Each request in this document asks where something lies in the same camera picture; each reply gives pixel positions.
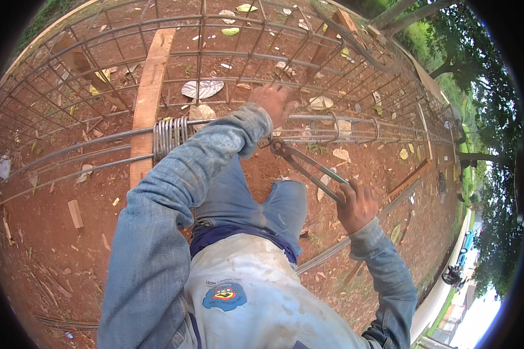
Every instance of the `parked car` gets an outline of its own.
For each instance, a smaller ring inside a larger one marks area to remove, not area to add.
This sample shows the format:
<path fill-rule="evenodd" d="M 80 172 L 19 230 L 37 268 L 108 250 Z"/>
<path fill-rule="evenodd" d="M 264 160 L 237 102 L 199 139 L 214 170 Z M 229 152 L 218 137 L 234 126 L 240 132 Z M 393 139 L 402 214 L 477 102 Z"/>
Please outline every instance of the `parked car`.
<path fill-rule="evenodd" d="M 464 242 L 462 242 L 462 247 L 460 248 L 460 254 L 458 255 L 458 260 L 456 265 L 463 266 L 466 262 L 466 253 L 472 249 L 473 246 L 473 237 L 475 236 L 472 230 L 468 230 L 464 235 Z"/>

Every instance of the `blue jeans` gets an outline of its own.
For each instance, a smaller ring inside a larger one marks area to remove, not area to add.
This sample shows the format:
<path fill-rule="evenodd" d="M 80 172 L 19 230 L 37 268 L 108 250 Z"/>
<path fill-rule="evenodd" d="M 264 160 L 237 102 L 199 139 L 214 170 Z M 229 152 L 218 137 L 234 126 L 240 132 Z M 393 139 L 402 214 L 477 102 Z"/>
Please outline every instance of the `blue jeans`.
<path fill-rule="evenodd" d="M 296 180 L 277 179 L 263 204 L 246 185 L 238 155 L 210 182 L 204 202 L 196 209 L 198 226 L 239 225 L 260 229 L 286 240 L 301 255 L 300 230 L 307 217 L 307 188 Z"/>

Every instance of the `shirt logo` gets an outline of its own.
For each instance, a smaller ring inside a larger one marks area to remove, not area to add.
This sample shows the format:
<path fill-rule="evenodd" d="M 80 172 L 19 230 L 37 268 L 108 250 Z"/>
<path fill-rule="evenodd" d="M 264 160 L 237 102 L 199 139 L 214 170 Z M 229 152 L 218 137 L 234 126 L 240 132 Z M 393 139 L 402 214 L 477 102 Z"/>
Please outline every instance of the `shirt logo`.
<path fill-rule="evenodd" d="M 245 303 L 246 294 L 238 283 L 219 284 L 211 288 L 202 301 L 206 309 L 215 307 L 223 311 L 231 311 Z"/>

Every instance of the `sky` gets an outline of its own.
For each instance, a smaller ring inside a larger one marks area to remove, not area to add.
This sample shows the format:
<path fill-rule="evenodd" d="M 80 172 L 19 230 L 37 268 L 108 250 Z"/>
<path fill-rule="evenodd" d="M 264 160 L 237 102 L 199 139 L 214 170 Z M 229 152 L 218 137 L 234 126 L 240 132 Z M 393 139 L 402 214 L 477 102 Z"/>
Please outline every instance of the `sky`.
<path fill-rule="evenodd" d="M 471 250 L 470 252 L 477 253 L 477 250 Z M 465 268 L 473 266 L 473 261 L 475 261 L 475 258 L 469 256 L 466 260 Z M 491 322 L 493 322 L 501 306 L 500 301 L 494 301 L 496 294 L 495 289 L 490 289 L 485 296 L 476 299 L 472 303 L 472 306 L 464 316 L 464 320 L 456 329 L 454 338 L 450 342 L 451 346 L 459 349 L 472 349 L 475 347 L 489 328 L 489 325 L 491 325 Z"/>

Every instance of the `road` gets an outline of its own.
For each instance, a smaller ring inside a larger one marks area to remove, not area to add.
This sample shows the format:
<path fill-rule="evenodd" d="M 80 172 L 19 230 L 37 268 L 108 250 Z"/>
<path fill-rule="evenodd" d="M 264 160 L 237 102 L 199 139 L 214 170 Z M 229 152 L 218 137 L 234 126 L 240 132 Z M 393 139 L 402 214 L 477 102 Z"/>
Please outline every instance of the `road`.
<path fill-rule="evenodd" d="M 454 250 L 448 258 L 448 265 L 454 265 L 458 260 L 458 253 L 460 246 L 464 241 L 464 235 L 468 231 L 470 226 L 470 210 L 466 212 L 464 217 L 464 223 L 462 224 L 458 241 L 454 245 Z M 429 295 L 425 298 L 419 309 L 415 311 L 413 321 L 410 328 L 411 343 L 419 338 L 421 333 L 428 327 L 431 326 L 436 317 L 439 315 L 442 305 L 447 300 L 448 293 L 450 292 L 450 285 L 445 284 L 441 278 L 437 280 Z"/>

